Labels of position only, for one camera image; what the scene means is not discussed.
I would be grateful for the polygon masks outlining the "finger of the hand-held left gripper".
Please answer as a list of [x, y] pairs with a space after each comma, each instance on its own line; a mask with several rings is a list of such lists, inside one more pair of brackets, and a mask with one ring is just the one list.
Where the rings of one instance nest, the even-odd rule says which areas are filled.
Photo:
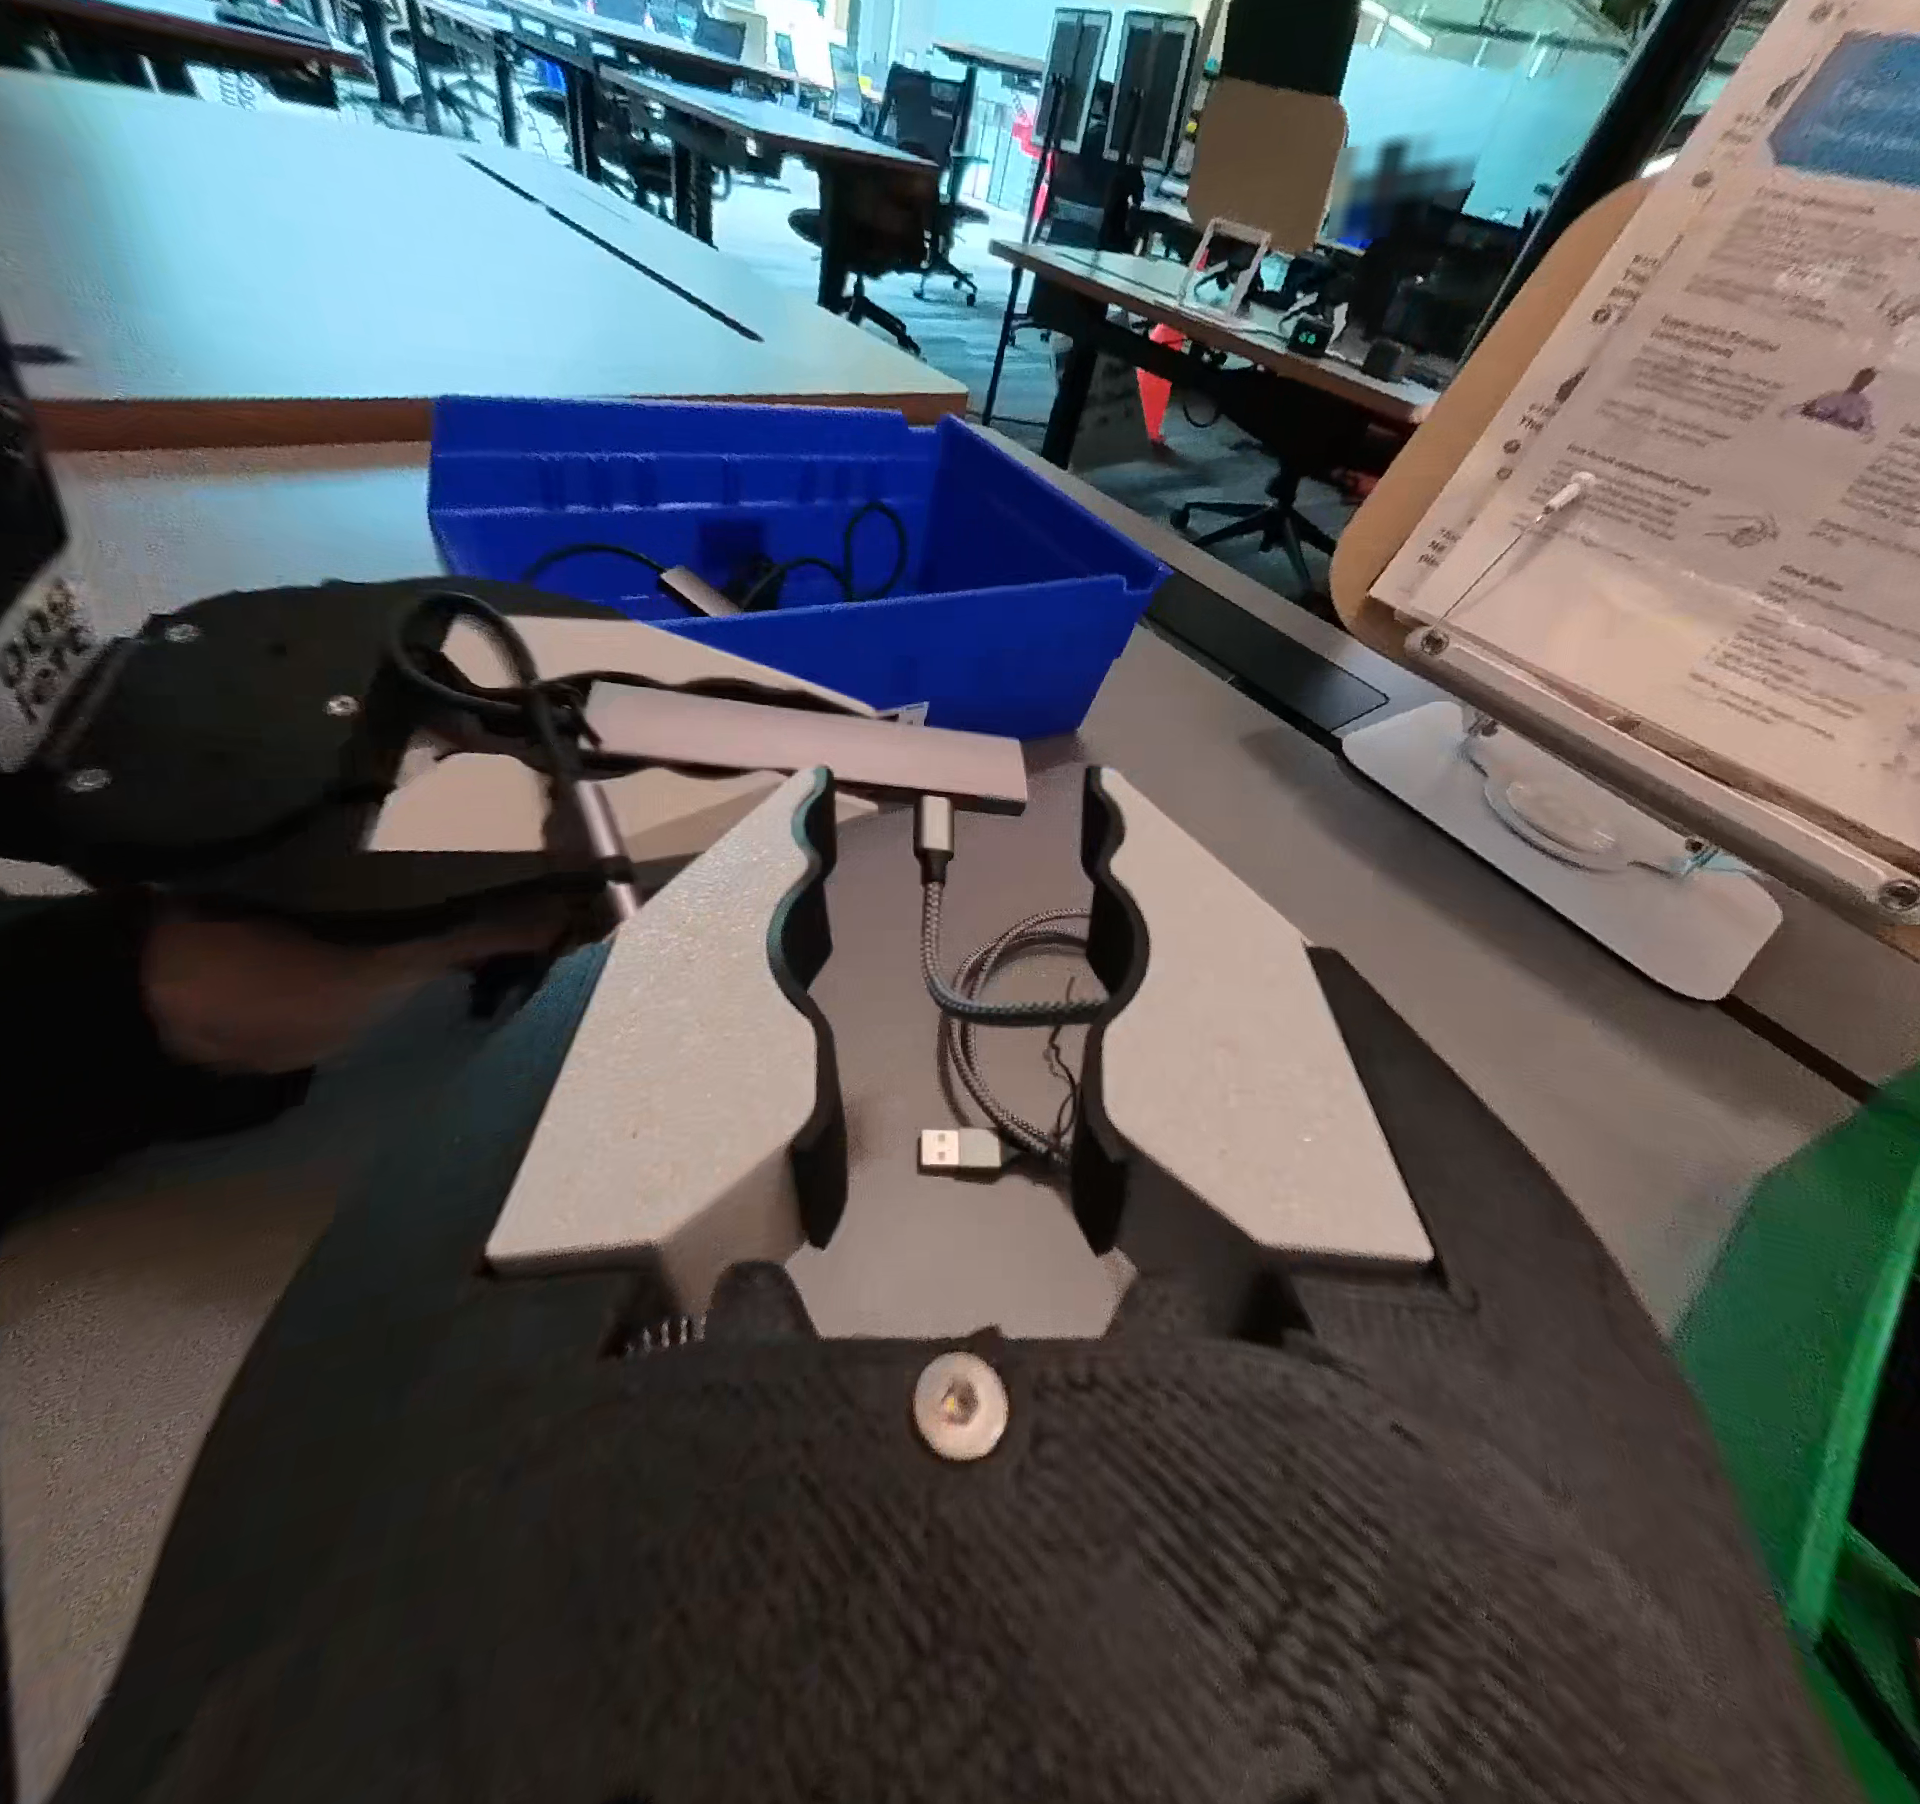
[[[669, 763], [581, 777], [639, 869], [703, 854], [783, 783], [783, 771], [692, 774]], [[384, 798], [364, 857], [378, 869], [398, 869], [404, 857], [451, 857], [456, 869], [510, 857], [559, 863], [581, 845], [578, 817], [578, 798], [555, 792], [528, 761], [447, 753], [414, 769]]]
[[634, 618], [509, 618], [555, 704], [597, 729], [642, 725], [804, 725], [882, 729], [885, 714], [732, 650]]

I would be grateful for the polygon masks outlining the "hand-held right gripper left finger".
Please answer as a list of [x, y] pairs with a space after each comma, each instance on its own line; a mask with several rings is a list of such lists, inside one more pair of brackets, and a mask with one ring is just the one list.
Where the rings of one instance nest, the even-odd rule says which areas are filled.
[[824, 1246], [846, 1105], [812, 985], [838, 800], [783, 778], [617, 926], [489, 1238], [496, 1275], [723, 1275]]

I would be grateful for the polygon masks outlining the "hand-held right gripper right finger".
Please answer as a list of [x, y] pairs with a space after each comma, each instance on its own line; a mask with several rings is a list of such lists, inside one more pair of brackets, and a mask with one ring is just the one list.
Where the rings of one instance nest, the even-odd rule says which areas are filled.
[[1310, 939], [1125, 774], [1082, 778], [1072, 1217], [1140, 1270], [1429, 1270]]

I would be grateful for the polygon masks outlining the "blue plastic bin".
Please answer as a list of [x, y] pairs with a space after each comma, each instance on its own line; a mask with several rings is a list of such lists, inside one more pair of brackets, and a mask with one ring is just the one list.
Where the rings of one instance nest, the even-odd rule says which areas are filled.
[[[1080, 726], [1168, 567], [972, 424], [894, 410], [442, 398], [430, 530], [462, 580], [686, 634], [877, 713]], [[692, 567], [745, 615], [658, 593]]]

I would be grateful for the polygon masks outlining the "green plastic bin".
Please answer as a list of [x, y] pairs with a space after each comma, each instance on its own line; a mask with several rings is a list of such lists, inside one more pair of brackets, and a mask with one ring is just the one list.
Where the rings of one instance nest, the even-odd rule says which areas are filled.
[[1916, 1422], [1918, 1074], [1768, 1171], [1672, 1346], [1816, 1707], [1865, 1800], [1918, 1800], [1916, 1559], [1861, 1526], [1877, 1429]]

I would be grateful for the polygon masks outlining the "person's left forearm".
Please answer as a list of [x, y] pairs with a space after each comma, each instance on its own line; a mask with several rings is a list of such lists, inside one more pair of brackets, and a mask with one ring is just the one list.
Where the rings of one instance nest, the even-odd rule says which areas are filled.
[[148, 1146], [222, 1138], [308, 1098], [315, 1070], [196, 1061], [161, 1026], [145, 895], [5, 898], [2, 1219]]

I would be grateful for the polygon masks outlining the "grey desk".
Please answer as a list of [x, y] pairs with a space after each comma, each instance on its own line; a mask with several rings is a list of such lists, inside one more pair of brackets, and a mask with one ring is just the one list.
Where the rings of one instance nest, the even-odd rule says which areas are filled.
[[[87, 589], [132, 628], [213, 591], [378, 582], [432, 564], [427, 451], [104, 451], [58, 461]], [[1904, 973], [1789, 904], [1732, 1008], [1658, 991], [1559, 914], [1357, 778], [1152, 631], [1080, 737], [1029, 761], [1024, 817], [962, 827], [947, 933], [972, 948], [1082, 893], [1080, 761], [1121, 769], [1207, 853], [1357, 971], [1575, 1198], [1670, 1324], [1751, 1183], [1841, 1122], [1911, 1050]], [[851, 1206], [797, 1256], [835, 1335], [1025, 1335], [1101, 1324], [1117, 1270], [1035, 1183], [917, 1176], [939, 1105], [899, 813], [861, 817], [829, 890]], [[336, 1195], [417, 1146], [468, 1056], [500, 1073], [538, 1029], [496, 1033], [458, 989], [422, 994], [289, 1119], [138, 1155], [5, 1240], [5, 1610], [22, 1800], [71, 1754], [129, 1641], [181, 1485]]]

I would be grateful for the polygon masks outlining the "person's left hand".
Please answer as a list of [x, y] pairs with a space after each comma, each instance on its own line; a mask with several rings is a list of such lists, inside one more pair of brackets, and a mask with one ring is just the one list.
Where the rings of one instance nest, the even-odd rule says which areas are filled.
[[555, 900], [384, 944], [348, 944], [293, 925], [156, 911], [138, 960], [144, 1013], [175, 1061], [228, 1074], [315, 1068], [432, 984], [498, 959], [538, 963], [605, 926]]

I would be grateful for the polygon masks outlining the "grey table with wooden edge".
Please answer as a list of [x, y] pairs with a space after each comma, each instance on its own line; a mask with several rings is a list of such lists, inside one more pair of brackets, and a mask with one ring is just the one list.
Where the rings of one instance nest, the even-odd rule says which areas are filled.
[[51, 451], [417, 447], [443, 398], [968, 406], [505, 148], [7, 68], [2, 183], [5, 338]]

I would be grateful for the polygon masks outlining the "black office chair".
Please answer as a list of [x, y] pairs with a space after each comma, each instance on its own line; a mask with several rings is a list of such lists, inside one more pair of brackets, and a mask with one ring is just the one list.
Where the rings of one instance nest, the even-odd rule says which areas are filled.
[[1193, 536], [1200, 549], [1257, 541], [1263, 555], [1279, 551], [1294, 585], [1294, 599], [1312, 602], [1317, 582], [1310, 546], [1331, 556], [1336, 540], [1302, 513], [1302, 484], [1310, 477], [1329, 480], [1331, 474], [1348, 466], [1357, 447], [1364, 444], [1364, 412], [1327, 389], [1259, 371], [1233, 374], [1205, 398], [1218, 418], [1259, 447], [1269, 461], [1269, 477], [1257, 502], [1193, 498], [1179, 502], [1167, 516], [1167, 525], [1193, 536], [1198, 518], [1218, 518], [1216, 530]]
[[950, 198], [972, 95], [972, 74], [892, 67], [865, 150], [816, 162], [819, 201], [787, 219], [819, 254], [816, 302], [909, 355], [922, 355], [919, 345], [871, 286], [913, 276], [922, 295], [929, 276], [947, 276], [976, 302], [976, 281], [952, 258], [962, 207]]

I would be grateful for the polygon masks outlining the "dark background table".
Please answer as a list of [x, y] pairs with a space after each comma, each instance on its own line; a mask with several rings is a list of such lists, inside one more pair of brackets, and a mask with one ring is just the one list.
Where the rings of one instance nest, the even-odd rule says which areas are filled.
[[1339, 355], [1289, 349], [1275, 312], [1184, 299], [1185, 270], [1172, 258], [1000, 236], [989, 248], [1064, 295], [1045, 318], [1069, 343], [1041, 447], [1056, 467], [1069, 467], [1104, 357], [1200, 395], [1304, 475], [1382, 471], [1439, 402], [1428, 384], [1382, 382]]

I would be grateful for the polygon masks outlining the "clear acrylic stand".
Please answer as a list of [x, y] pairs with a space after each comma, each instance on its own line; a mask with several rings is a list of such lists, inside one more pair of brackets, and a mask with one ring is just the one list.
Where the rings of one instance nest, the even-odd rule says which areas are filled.
[[1188, 257], [1173, 300], [1221, 321], [1246, 318], [1269, 252], [1271, 236], [1267, 231], [1235, 217], [1211, 217]]

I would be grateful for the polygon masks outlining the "black monitor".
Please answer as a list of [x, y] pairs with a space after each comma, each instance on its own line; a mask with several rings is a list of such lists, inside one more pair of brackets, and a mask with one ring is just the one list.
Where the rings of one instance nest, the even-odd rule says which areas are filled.
[[1117, 45], [1104, 157], [1167, 172], [1188, 122], [1198, 20], [1191, 15], [1127, 9]]
[[1063, 7], [1052, 15], [1041, 102], [1030, 129], [1041, 161], [1056, 152], [1101, 154], [1093, 105], [1111, 20], [1109, 7]]

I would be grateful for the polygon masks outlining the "document stand with instruction sheet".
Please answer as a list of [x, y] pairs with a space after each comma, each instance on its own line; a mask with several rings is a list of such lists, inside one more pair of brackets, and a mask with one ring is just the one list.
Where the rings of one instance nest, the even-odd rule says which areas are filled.
[[1916, 960], [1918, 0], [1784, 0], [1589, 207], [1331, 561], [1438, 699], [1342, 742], [1672, 994], [1787, 888]]

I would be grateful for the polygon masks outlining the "black stand pole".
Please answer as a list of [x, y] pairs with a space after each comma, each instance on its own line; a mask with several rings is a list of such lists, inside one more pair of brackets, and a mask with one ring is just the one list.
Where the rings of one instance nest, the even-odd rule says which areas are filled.
[[1467, 359], [1490, 339], [1501, 312], [1539, 270], [1560, 235], [1585, 210], [1640, 177], [1684, 102], [1708, 72], [1716, 45], [1724, 42], [1742, 4], [1745, 0], [1661, 0], [1656, 4], [1594, 126], [1567, 162], [1469, 338]]

